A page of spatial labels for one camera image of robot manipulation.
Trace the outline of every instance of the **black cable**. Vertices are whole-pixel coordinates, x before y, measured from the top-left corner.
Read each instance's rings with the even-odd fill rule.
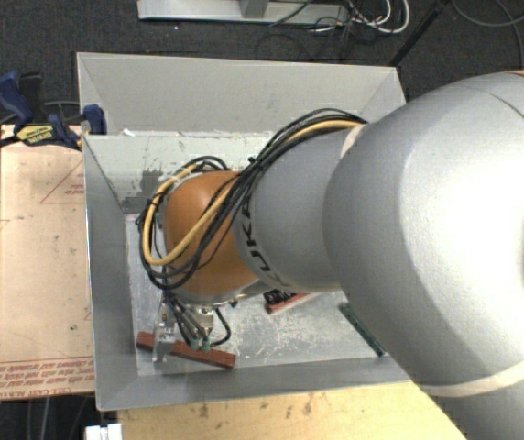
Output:
[[[483,26],[483,27],[486,27],[486,28],[504,28],[504,27],[507,27],[507,26],[516,25],[517,23],[520,23],[524,19],[524,12],[523,12],[522,15],[517,16],[517,17],[510,16],[509,17],[509,21],[505,21],[503,23],[488,23],[487,21],[482,21],[480,19],[475,19],[475,18],[472,18],[471,16],[467,15],[455,3],[455,0],[452,0],[452,5],[453,5],[453,8],[455,9],[455,11],[457,13],[459,13],[461,17],[467,19],[469,22],[474,23],[475,25]]]
[[[224,325],[225,328],[225,337],[223,339],[220,339],[218,341],[212,342],[211,347],[217,347],[221,344],[225,344],[230,337],[232,336],[232,328],[229,326],[227,321],[225,321],[224,316],[222,315],[222,312],[219,310],[219,308],[215,308],[215,314],[217,314],[217,317],[219,318],[219,321],[221,321],[222,325]]]
[[[75,420],[72,423],[71,431],[69,432],[69,436],[67,437],[67,440],[73,440],[75,434],[77,433],[77,429],[79,427],[79,421],[81,420],[82,412],[85,408],[85,405],[87,404],[87,401],[89,401],[88,397],[84,397],[81,403],[81,406],[79,406],[79,410],[77,411],[77,414],[75,415]]]
[[[299,8],[297,8],[295,11],[293,11],[291,14],[286,15],[285,17],[281,18],[279,21],[275,21],[274,23],[268,25],[269,28],[272,28],[277,25],[281,25],[283,23],[286,23],[287,21],[294,18],[296,15],[298,15],[302,10],[304,10],[307,6],[309,6],[311,3],[313,3],[315,0],[307,0],[304,4],[302,4]]]
[[[327,113],[327,112],[329,112],[330,114],[324,115],[319,118],[316,117],[320,113]],[[293,121],[288,126],[285,126],[282,129],[280,129],[280,131],[277,132],[273,136],[273,138],[270,139],[269,142],[265,145],[265,147],[262,149],[262,151],[257,156],[257,158],[253,159],[250,165],[248,165],[245,169],[243,169],[237,175],[237,177],[235,178],[234,184],[230,188],[224,202],[221,204],[219,210],[216,211],[216,214],[213,217],[212,222],[208,225],[207,229],[203,233],[202,239],[197,247],[196,252],[193,253],[193,255],[190,256],[185,262],[183,262],[183,264],[173,269],[170,269],[171,266],[169,266],[168,269],[164,268],[162,272],[155,271],[144,260],[143,250],[142,250],[141,242],[140,242],[141,261],[145,269],[147,270],[150,280],[161,290],[165,290],[165,291],[176,290],[180,286],[182,286],[184,283],[186,283],[189,280],[189,278],[191,277],[191,275],[194,274],[194,272],[200,268],[200,259],[202,257],[202,253],[204,252],[204,250],[211,244],[213,237],[218,232],[220,227],[223,225],[227,216],[230,213],[235,213],[235,211],[242,205],[245,198],[250,194],[251,189],[254,186],[254,183],[256,182],[259,175],[263,173],[267,168],[269,168],[269,166],[274,161],[276,161],[281,155],[283,155],[290,149],[294,148],[295,146],[299,145],[302,141],[306,141],[310,138],[314,138],[319,135],[324,135],[334,130],[339,130],[339,128],[330,128],[330,129],[324,129],[320,131],[311,132],[293,141],[289,141],[288,138],[294,135],[296,132],[299,132],[302,129],[308,127],[309,125],[314,125],[314,124],[317,124],[318,122],[323,122],[326,120],[350,120],[350,119],[365,123],[364,119],[361,119],[360,117],[356,115],[350,115],[349,113],[346,113],[345,111],[341,111],[337,109],[321,109],[321,110],[317,110],[312,113],[309,113],[301,117],[300,119]],[[218,192],[221,191],[225,187],[225,185],[222,186],[222,188],[220,188]],[[150,205],[153,202],[154,202],[154,198],[151,201],[148,201],[148,205]],[[138,220],[136,220],[136,223],[138,224],[140,232],[142,232],[142,228],[144,226],[144,221],[146,218],[146,210],[147,209],[145,209],[145,212],[138,217]],[[176,282],[174,283],[169,282],[169,280],[172,277],[176,277],[180,275],[181,275],[181,278],[177,280]]]
[[[484,23],[479,20],[473,19],[467,14],[465,14],[456,4],[455,1],[452,0],[453,8],[455,8],[455,11],[463,18],[465,18],[467,21],[486,28],[503,28],[505,26],[512,26],[512,30],[515,33],[515,38],[517,39],[517,47],[519,48],[519,65],[520,68],[524,68],[524,48],[522,44],[522,38],[520,37],[519,27],[517,26],[517,23],[519,21],[522,21],[524,19],[524,15],[520,16],[518,18],[514,18],[510,12],[508,11],[508,8],[500,1],[500,0],[492,0],[495,4],[497,4],[500,9],[503,11],[503,13],[507,16],[508,22],[504,24],[497,24],[497,23]]]

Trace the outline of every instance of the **gray box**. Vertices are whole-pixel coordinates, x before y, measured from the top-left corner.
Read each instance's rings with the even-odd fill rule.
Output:
[[[313,86],[336,86],[343,71],[346,79],[356,80],[355,89],[351,83],[342,89],[340,78],[341,91],[328,92],[333,102],[377,120],[404,104],[394,70],[98,54],[82,54],[79,62],[82,103],[99,102],[112,132],[127,129],[125,135],[88,136],[83,147],[100,410],[408,379],[390,357],[376,357],[339,313],[337,305],[345,301],[341,292],[319,295],[272,317],[262,310],[261,297],[224,310],[234,328],[227,350],[238,355],[231,371],[174,357],[153,364],[134,344],[138,331],[152,330],[158,310],[158,292],[138,261],[134,225],[158,177],[203,154],[221,156],[233,168],[243,166],[281,125],[325,107],[324,93]],[[196,77],[193,83],[187,83],[190,76]],[[277,76],[286,84],[279,90],[259,81]],[[177,88],[176,104],[158,102],[148,89],[164,88],[163,83]],[[221,84],[223,90],[213,90]],[[251,91],[242,93],[247,85]],[[198,96],[194,86],[199,86]],[[246,98],[252,103],[244,105]],[[264,113],[271,121],[257,117]]]

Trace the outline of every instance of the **cable bundle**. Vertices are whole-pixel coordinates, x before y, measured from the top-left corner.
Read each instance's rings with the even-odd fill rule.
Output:
[[[157,188],[153,197],[147,202],[146,208],[136,220],[141,236],[140,258],[150,280],[164,292],[181,287],[198,269],[211,261],[231,227],[227,227],[224,236],[217,244],[216,250],[206,262],[202,262],[203,252],[211,244],[225,220],[230,217],[231,222],[234,221],[236,212],[248,200],[254,191],[257,180],[272,163],[306,140],[337,130],[353,128],[365,122],[360,117],[345,111],[320,109],[283,127],[262,148],[257,157],[249,159],[250,164],[246,168],[215,192],[201,218],[181,242],[166,256],[156,258],[152,254],[152,249],[156,248],[156,246],[153,246],[156,243],[156,216],[164,197],[171,191],[174,184],[196,172],[207,173],[209,171],[228,170],[225,163],[216,157],[199,157],[183,165]],[[175,266],[175,261],[203,228],[205,228],[205,231],[197,250],[182,264]]]

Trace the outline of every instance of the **wire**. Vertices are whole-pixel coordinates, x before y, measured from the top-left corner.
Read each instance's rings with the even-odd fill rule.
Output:
[[[301,136],[304,136],[305,134],[333,127],[353,128],[356,126],[358,126],[358,123],[355,121],[322,121],[305,129],[302,129],[300,132],[297,132],[296,134],[293,134],[289,140],[292,141],[297,138],[300,138]],[[192,168],[191,166],[192,165],[190,165],[190,167],[188,168],[185,168],[182,172],[173,175],[173,177],[168,179],[167,181],[163,182],[163,184],[157,189],[156,194],[163,194],[176,181],[188,176],[192,172],[192,170],[194,170],[194,168]],[[152,218],[154,216],[154,213],[156,212],[158,205],[157,203],[151,202],[147,209],[146,221],[144,223],[142,231],[142,248],[144,260],[148,264],[151,264],[153,266],[166,266],[170,264],[173,260],[177,259],[180,256],[180,254],[187,248],[187,246],[192,242],[192,240],[196,237],[199,230],[201,230],[213,218],[213,215],[222,206],[225,199],[229,195],[229,192],[230,190],[225,190],[219,193],[219,196],[217,197],[215,202],[209,207],[208,210],[205,211],[205,213],[201,216],[201,218],[197,221],[197,223],[193,226],[189,233],[187,233],[187,235],[183,237],[180,243],[175,248],[173,248],[164,258],[154,258],[149,252],[150,224],[152,222]]]
[[[504,28],[507,26],[513,26],[517,23],[520,23],[524,19],[524,13],[521,16],[517,16],[516,18],[509,16],[508,21],[505,21],[503,23],[489,23],[487,21],[482,21],[480,19],[472,18],[471,16],[467,15],[455,2],[455,0],[452,0],[453,8],[455,8],[455,11],[460,14],[461,17],[467,19],[469,22],[474,23],[478,26],[483,26],[486,28]]]
[[[496,3],[500,7],[500,9],[504,12],[504,14],[507,16],[510,22],[515,21],[515,19],[512,17],[510,12],[508,11],[508,8],[506,8],[500,0],[492,0],[492,1],[494,1],[494,3]],[[460,14],[460,16],[464,17],[466,20],[470,21],[471,23],[474,23],[475,25],[479,25],[477,20],[474,20],[470,18],[468,15],[461,13],[461,10],[459,8],[455,7],[455,10],[457,11],[457,13]],[[524,67],[524,48],[522,45],[522,38],[520,37],[519,27],[513,23],[512,30],[515,33],[515,38],[517,39],[517,46],[519,48],[519,65],[520,65],[520,68],[523,68]]]
[[[269,28],[272,28],[277,25],[281,25],[283,23],[286,23],[287,21],[294,18],[296,15],[298,15],[302,10],[304,10],[307,6],[309,6],[311,3],[313,3],[315,0],[307,0],[304,4],[302,4],[299,8],[297,8],[295,11],[293,11],[291,14],[286,15],[285,17],[281,18],[278,21],[275,21],[274,23],[268,25]]]
[[[307,139],[323,135],[334,130],[355,127],[365,123],[363,119],[350,115],[345,111],[336,109],[320,109],[293,121],[288,126],[280,129],[272,139],[262,148],[258,156],[251,158],[250,165],[240,171],[232,180],[223,184],[213,195],[208,208],[202,214],[197,224],[181,240],[181,243],[162,259],[152,256],[150,223],[155,220],[155,213],[163,201],[164,195],[169,192],[172,184],[178,181],[179,176],[188,176],[194,164],[184,165],[170,178],[157,188],[151,200],[147,201],[147,207],[136,220],[141,239],[138,241],[140,250],[140,261],[147,271],[150,281],[163,291],[172,291],[179,288],[189,280],[195,271],[200,269],[200,259],[205,249],[211,244],[213,237],[218,233],[229,215],[232,220],[235,212],[246,197],[249,197],[258,176],[263,173],[279,156],[294,148]],[[181,256],[188,243],[195,237],[197,232],[204,228],[197,250],[179,266],[172,267],[172,263]],[[162,266],[162,271],[153,269],[153,265]],[[180,276],[179,280],[172,282],[170,279]]]
[[[32,440],[32,398],[27,401],[26,438]]]
[[[219,318],[219,321],[221,321],[222,325],[224,325],[225,328],[225,337],[223,339],[220,339],[218,341],[212,342],[211,347],[217,347],[221,344],[226,343],[232,336],[232,328],[229,326],[227,321],[225,321],[224,316],[222,315],[222,312],[219,310],[219,308],[215,308],[215,314],[217,314],[217,317]]]
[[[400,27],[395,27],[395,28],[392,28],[392,29],[388,29],[388,28],[385,28],[385,27],[381,27],[379,24],[375,24],[374,22],[366,22],[363,18],[359,18],[358,22],[359,23],[363,23],[365,25],[368,25],[372,28],[375,28],[376,31],[378,31],[379,33],[383,33],[383,34],[389,34],[389,35],[392,35],[392,34],[399,34],[401,33],[402,31],[404,31],[407,26],[409,25],[409,22],[410,22],[410,7],[409,7],[409,0],[401,0],[402,2],[402,7],[403,7],[403,14],[404,14],[404,22],[403,24],[400,26]]]
[[[50,397],[47,397],[44,404],[44,414],[42,416],[42,426],[40,427],[40,440],[46,438],[46,425],[49,422]]]
[[[72,440],[77,432],[77,428],[79,427],[79,421],[81,420],[83,409],[85,408],[85,405],[87,404],[87,401],[89,401],[89,398],[85,396],[85,398],[82,400],[81,406],[79,407],[79,411],[77,411],[77,415],[75,416],[75,420],[72,423],[71,432],[69,433],[69,436],[67,437],[67,440]]]

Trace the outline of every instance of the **blue clamp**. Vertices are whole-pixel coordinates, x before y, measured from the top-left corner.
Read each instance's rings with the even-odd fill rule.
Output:
[[[35,81],[32,80],[31,75],[29,77],[28,81],[35,84],[34,88],[40,90],[41,86],[36,86],[36,83],[41,83],[41,77]],[[14,126],[14,136],[31,147],[57,145],[68,149],[81,149],[81,136],[72,132],[67,123],[63,124],[58,115],[51,114],[45,118],[42,105],[30,106],[27,96],[20,92],[19,80],[15,71],[0,78],[0,103],[18,118]],[[105,135],[107,133],[104,113],[97,104],[85,106],[82,115],[68,120],[82,121],[82,129],[85,134]]]

